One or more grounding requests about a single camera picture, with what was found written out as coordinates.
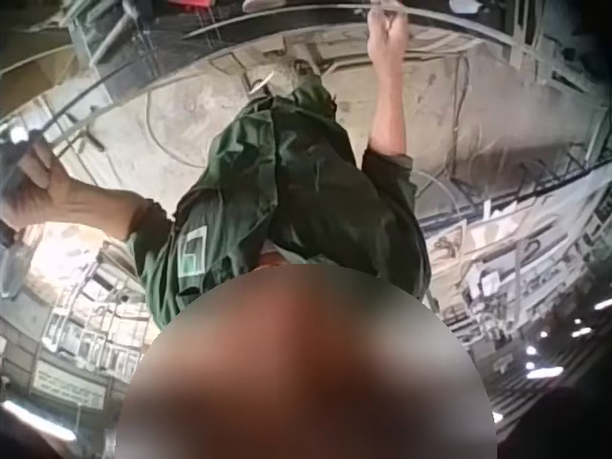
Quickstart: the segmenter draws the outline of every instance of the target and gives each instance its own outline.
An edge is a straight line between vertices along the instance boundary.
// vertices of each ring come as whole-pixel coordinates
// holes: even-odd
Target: hand
[[[401,81],[408,46],[408,16],[395,13],[389,17],[382,9],[375,8],[367,15],[367,25],[370,31],[367,52],[379,81],[394,78]]]
[[[22,183],[0,203],[2,220],[15,230],[53,221],[68,199],[73,181],[51,147],[40,139],[21,161]]]

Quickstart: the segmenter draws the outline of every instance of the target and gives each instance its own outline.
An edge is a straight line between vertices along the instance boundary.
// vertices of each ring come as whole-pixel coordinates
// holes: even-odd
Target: light fixture
[[[595,305],[595,310],[596,311],[601,311],[602,309],[605,309],[609,306],[612,306],[612,298],[610,299],[606,299],[605,301],[602,301],[601,303],[597,303]]]
[[[36,430],[40,430],[48,435],[52,435],[59,440],[63,440],[64,442],[73,442],[77,439],[75,433],[66,427],[59,426],[51,421],[41,418],[40,416],[28,411],[26,408],[19,406],[15,402],[6,400],[2,403],[2,407],[28,426],[33,427]]]
[[[11,128],[11,130],[9,131],[9,137],[11,138],[11,142],[13,143],[25,142],[27,139],[30,138],[26,128],[20,126],[19,124]]]
[[[552,368],[538,368],[527,373],[528,380],[541,380],[544,378],[555,378],[563,373],[562,366],[553,366]]]
[[[584,335],[588,335],[592,331],[593,329],[591,327],[582,327],[579,330],[572,332],[572,338],[583,337]]]

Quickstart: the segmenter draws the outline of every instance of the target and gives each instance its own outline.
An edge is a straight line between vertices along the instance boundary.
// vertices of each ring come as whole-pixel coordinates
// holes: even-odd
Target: green jacket
[[[129,246],[158,326],[252,271],[267,240],[292,262],[337,264],[423,297],[430,267],[412,161],[366,151],[359,170],[335,112],[314,77],[288,98],[252,101],[212,143],[175,221],[149,208]]]

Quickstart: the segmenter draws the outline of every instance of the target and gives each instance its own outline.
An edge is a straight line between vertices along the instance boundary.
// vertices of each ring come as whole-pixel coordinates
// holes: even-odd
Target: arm
[[[86,225],[126,240],[149,202],[130,191],[110,190],[71,178],[44,141],[19,163],[19,188],[2,199],[2,219],[15,228],[45,222]]]
[[[377,98],[369,148],[386,156],[406,154],[404,122],[404,53],[407,16],[386,17],[380,10],[368,14],[368,54],[377,80]]]

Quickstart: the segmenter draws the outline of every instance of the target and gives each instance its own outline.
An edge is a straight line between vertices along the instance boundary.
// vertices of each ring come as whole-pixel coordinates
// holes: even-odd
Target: ceiling light
[[[544,378],[555,378],[563,373],[562,366],[554,366],[552,368],[538,368],[527,373],[528,380],[541,380]]]
[[[606,299],[605,301],[602,301],[601,303],[597,303],[595,305],[595,310],[596,311],[601,311],[602,309],[605,309],[609,306],[612,306],[612,298],[610,299]]]
[[[66,427],[59,426],[57,424],[52,423],[40,416],[37,416],[26,408],[23,408],[12,402],[10,400],[6,400],[2,403],[2,407],[6,409],[9,413],[12,413],[16,418],[22,421],[24,424],[35,428],[36,430],[40,430],[43,433],[48,435],[53,435],[55,438],[59,440],[63,440],[64,442],[73,442],[77,439],[77,436],[74,432],[67,429]]]
[[[30,136],[25,127],[16,125],[9,131],[9,137],[11,138],[11,142],[20,143],[25,142]]]
[[[572,332],[572,338],[583,337],[584,335],[588,335],[592,331],[593,329],[591,327],[582,327],[579,330]]]

